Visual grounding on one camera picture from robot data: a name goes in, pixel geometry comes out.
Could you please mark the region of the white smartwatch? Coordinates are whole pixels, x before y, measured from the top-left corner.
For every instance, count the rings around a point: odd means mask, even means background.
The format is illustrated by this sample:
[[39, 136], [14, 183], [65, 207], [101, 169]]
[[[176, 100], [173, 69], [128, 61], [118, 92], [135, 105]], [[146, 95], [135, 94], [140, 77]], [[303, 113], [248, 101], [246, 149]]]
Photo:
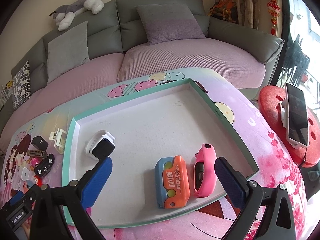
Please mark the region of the white smartwatch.
[[85, 154], [94, 160], [108, 157], [115, 149], [115, 137], [102, 129], [91, 137], [85, 147]]

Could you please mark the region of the pink puppy toy figure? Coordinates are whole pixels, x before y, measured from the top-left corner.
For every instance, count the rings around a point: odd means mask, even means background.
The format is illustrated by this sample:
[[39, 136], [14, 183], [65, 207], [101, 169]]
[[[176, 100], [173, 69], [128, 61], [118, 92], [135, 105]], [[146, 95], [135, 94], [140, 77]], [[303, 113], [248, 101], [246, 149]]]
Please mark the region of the pink puppy toy figure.
[[36, 174], [35, 168], [36, 168], [37, 165], [39, 165], [39, 163], [41, 161], [42, 161], [42, 159], [38, 158], [38, 157], [30, 159], [30, 169], [34, 173], [34, 181], [35, 181], [35, 184], [38, 185], [38, 186], [42, 186], [43, 183], [42, 183], [42, 178]]

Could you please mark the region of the black toy car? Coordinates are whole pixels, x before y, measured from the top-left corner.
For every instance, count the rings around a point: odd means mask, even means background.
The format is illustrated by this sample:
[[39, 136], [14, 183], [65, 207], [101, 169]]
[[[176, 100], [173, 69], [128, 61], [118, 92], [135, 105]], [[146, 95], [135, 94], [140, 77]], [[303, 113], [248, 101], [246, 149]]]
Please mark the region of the black toy car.
[[47, 155], [39, 164], [34, 168], [34, 173], [38, 177], [45, 177], [52, 169], [55, 162], [55, 157], [52, 153]]

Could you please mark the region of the white hair claw clip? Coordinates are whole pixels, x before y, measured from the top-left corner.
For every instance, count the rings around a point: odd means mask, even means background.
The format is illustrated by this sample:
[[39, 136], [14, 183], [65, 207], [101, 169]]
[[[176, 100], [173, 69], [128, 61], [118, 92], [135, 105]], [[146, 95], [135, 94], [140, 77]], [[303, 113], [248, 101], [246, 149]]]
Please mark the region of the white hair claw clip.
[[54, 148], [59, 154], [64, 154], [66, 138], [67, 132], [61, 128], [58, 128], [55, 132], [50, 133], [49, 140], [54, 142]]

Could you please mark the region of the gold black patterned lighter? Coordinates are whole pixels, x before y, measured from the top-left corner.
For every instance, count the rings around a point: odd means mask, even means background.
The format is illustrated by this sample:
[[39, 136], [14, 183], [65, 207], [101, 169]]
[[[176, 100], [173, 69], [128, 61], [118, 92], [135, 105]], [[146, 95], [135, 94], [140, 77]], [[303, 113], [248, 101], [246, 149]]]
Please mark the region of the gold black patterned lighter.
[[32, 158], [47, 158], [48, 154], [46, 151], [41, 150], [27, 150], [27, 156]]

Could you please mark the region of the black power adapter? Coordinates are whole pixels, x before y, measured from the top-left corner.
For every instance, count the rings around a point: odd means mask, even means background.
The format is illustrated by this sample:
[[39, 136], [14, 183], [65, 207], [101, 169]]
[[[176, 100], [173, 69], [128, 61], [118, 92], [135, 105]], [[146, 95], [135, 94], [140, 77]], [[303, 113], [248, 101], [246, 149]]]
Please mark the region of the black power adapter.
[[39, 151], [44, 151], [46, 152], [47, 151], [47, 148], [48, 148], [48, 142], [43, 139], [43, 137], [41, 136], [35, 136], [33, 137], [32, 141], [31, 141], [31, 144]]

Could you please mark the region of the pink fitness band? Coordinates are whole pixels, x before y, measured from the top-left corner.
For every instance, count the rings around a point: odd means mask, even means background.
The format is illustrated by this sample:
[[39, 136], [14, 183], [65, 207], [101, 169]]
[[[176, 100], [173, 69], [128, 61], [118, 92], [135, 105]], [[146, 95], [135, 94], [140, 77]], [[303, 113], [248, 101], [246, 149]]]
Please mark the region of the pink fitness band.
[[209, 197], [216, 187], [217, 176], [215, 174], [216, 152], [213, 145], [202, 144], [195, 154], [194, 164], [194, 196], [196, 198]]

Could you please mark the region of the orange blue carrot knife toy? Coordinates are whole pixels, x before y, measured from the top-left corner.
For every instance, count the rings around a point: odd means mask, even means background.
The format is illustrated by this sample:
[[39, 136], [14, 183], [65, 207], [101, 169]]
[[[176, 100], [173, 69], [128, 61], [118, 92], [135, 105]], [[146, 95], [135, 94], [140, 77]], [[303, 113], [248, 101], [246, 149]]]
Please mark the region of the orange blue carrot knife toy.
[[187, 166], [181, 155], [159, 159], [155, 166], [155, 187], [159, 209], [186, 206], [190, 187]]

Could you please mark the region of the smartphone on stand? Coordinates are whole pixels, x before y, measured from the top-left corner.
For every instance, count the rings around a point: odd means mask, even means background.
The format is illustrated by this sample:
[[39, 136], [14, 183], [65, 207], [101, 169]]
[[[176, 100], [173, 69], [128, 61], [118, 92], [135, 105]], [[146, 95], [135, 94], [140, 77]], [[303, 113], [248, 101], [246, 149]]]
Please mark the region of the smartphone on stand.
[[294, 149], [308, 148], [308, 111], [304, 92], [295, 85], [285, 83], [285, 98], [279, 102], [279, 107], [287, 142]]

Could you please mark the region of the pink sofa cover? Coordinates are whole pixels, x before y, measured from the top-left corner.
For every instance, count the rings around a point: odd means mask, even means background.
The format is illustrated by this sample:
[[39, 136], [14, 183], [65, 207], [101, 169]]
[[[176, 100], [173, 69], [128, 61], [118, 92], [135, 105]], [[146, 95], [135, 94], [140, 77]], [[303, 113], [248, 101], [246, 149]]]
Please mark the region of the pink sofa cover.
[[259, 88], [266, 74], [265, 65], [250, 53], [210, 38], [141, 44], [126, 54], [104, 55], [62, 74], [15, 111], [3, 108], [1, 120], [6, 114], [10, 118], [1, 132], [1, 151], [7, 151], [21, 126], [69, 100], [119, 82], [188, 67], [212, 69], [237, 89]]

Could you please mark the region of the black white patterned cushion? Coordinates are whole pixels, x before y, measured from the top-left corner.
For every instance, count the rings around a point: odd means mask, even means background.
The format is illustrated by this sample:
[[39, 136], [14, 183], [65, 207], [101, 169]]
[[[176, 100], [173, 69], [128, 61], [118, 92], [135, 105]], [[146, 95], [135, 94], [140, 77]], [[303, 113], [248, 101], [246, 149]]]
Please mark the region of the black white patterned cushion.
[[13, 77], [12, 103], [14, 110], [24, 104], [30, 96], [30, 64], [29, 61], [26, 61], [24, 66]]

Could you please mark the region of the light grey cushion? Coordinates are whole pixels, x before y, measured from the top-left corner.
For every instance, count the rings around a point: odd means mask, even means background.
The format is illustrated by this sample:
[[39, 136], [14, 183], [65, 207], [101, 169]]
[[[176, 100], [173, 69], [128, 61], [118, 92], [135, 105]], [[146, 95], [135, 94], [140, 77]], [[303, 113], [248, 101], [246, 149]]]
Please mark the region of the light grey cushion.
[[89, 62], [87, 24], [82, 22], [48, 43], [48, 83]]

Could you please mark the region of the husky plush toy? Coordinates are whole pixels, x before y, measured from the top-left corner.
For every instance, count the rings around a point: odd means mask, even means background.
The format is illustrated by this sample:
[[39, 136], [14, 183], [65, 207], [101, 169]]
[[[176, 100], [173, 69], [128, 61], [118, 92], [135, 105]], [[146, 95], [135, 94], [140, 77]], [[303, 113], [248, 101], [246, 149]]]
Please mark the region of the husky plush toy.
[[68, 29], [74, 18], [83, 12], [91, 11], [98, 14], [104, 8], [102, 0], [77, 0], [72, 4], [65, 4], [55, 9], [49, 16], [53, 17], [58, 31]]

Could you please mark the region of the grey purple cushion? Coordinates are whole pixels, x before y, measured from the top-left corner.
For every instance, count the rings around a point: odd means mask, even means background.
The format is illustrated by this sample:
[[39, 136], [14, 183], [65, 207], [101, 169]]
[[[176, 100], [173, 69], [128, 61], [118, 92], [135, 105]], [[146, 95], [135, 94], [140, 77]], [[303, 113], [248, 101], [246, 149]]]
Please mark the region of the grey purple cushion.
[[206, 38], [185, 4], [136, 6], [150, 45], [174, 40]]

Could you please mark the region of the orange toy by curtain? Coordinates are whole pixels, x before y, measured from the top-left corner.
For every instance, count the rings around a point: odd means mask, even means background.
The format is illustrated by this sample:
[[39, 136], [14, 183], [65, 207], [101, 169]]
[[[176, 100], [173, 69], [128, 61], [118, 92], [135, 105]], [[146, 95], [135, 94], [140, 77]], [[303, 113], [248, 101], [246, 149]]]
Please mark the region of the orange toy by curtain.
[[239, 20], [236, 0], [218, 0], [210, 8], [209, 16], [238, 24]]

